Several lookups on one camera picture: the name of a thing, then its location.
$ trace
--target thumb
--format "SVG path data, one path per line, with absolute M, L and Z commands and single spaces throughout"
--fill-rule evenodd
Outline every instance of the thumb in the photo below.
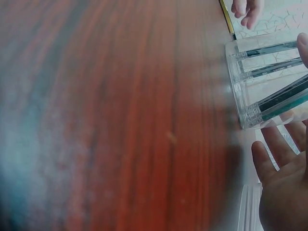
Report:
M 308 35 L 301 33 L 297 37 L 297 47 L 303 63 L 308 68 Z
M 241 15 L 246 15 L 247 0 L 233 0 L 236 11 Z

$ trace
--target fingernail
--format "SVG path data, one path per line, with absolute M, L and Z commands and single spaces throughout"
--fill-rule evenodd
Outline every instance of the fingernail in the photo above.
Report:
M 301 33 L 299 36 L 299 42 L 302 43 L 304 46 L 308 45 L 308 35 L 305 33 Z

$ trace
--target reddish-brown tabletop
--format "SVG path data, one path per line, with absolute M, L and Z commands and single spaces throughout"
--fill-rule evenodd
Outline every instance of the reddish-brown tabletop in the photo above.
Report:
M 230 40 L 218 0 L 3 0 L 2 230 L 234 230 Z

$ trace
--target finger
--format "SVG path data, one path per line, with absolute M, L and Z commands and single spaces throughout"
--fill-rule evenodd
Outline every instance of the finger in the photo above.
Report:
M 282 121 L 287 121 L 290 118 L 294 118 L 294 112 L 288 111 L 280 115 Z M 289 124 L 284 125 L 284 127 L 289 132 L 290 136 L 292 137 L 294 143 L 298 147 L 300 152 L 305 151 L 306 149 L 306 125 L 299 121 L 299 122 L 292 122 Z
M 277 170 L 270 160 L 269 154 L 262 142 L 254 142 L 251 151 L 258 177 L 264 186 L 277 173 Z
M 247 28 L 252 29 L 254 25 L 256 24 L 258 18 L 260 17 L 261 9 L 260 8 L 254 8 L 247 14 Z
M 233 1 L 236 11 L 244 16 L 246 14 L 247 0 L 234 0 Z
M 262 134 L 279 168 L 296 157 L 277 127 L 263 128 Z
M 242 26 L 247 26 L 247 22 L 248 22 L 248 18 L 247 17 L 243 18 L 241 21 Z
M 233 3 L 232 6 L 231 6 L 231 12 L 232 13 L 235 13 L 236 12 L 236 7 L 235 7 L 235 4 Z
M 306 150 L 306 125 L 303 122 L 294 122 L 284 125 L 300 152 Z
M 301 33 L 297 37 L 297 47 L 303 63 L 308 67 L 308 35 Z
M 236 12 L 234 15 L 236 18 L 240 18 L 242 15 L 239 12 Z

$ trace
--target plastic container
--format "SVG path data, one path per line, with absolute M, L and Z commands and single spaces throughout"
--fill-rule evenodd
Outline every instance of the plastic container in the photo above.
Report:
M 308 119 L 308 69 L 299 57 L 300 31 L 230 42 L 226 55 L 243 129 Z

